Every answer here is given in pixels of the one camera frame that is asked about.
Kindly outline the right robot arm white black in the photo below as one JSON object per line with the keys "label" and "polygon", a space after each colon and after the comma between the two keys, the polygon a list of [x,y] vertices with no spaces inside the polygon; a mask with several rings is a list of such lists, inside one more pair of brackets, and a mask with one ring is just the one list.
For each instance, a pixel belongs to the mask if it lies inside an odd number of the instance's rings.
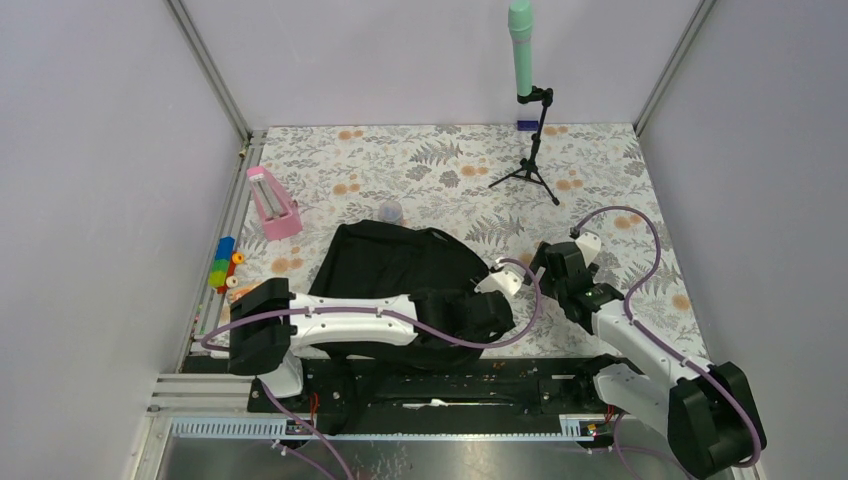
{"label": "right robot arm white black", "polygon": [[678,351],[630,318],[624,294],[595,280],[599,249],[593,241],[543,242],[530,264],[542,295],[623,356],[590,364],[573,386],[577,405],[597,412],[610,404],[634,415],[666,438],[677,462],[697,479],[757,461],[767,437],[745,373],[732,362]]}

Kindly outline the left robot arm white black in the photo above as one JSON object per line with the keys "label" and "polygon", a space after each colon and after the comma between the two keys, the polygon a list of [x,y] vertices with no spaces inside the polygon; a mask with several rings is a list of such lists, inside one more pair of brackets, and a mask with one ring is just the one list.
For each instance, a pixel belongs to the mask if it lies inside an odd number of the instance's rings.
{"label": "left robot arm white black", "polygon": [[499,291],[423,289],[373,299],[327,298],[290,291],[285,278],[267,280],[236,300],[231,320],[258,319],[229,333],[227,371],[270,381],[272,398],[288,411],[309,401],[295,350],[359,356],[394,367],[451,369],[478,358],[514,329]]}

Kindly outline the black student backpack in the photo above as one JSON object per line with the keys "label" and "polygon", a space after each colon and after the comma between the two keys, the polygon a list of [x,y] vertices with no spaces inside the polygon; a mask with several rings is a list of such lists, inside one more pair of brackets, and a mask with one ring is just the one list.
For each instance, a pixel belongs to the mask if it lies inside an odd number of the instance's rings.
{"label": "black student backpack", "polygon": [[[473,283],[487,273],[474,251],[442,230],[362,220],[336,229],[309,293],[342,299],[379,299],[419,290],[471,294]],[[406,346],[332,342],[314,347],[331,357],[360,356],[421,370],[451,369],[482,355],[480,349],[452,346],[427,334]]]}

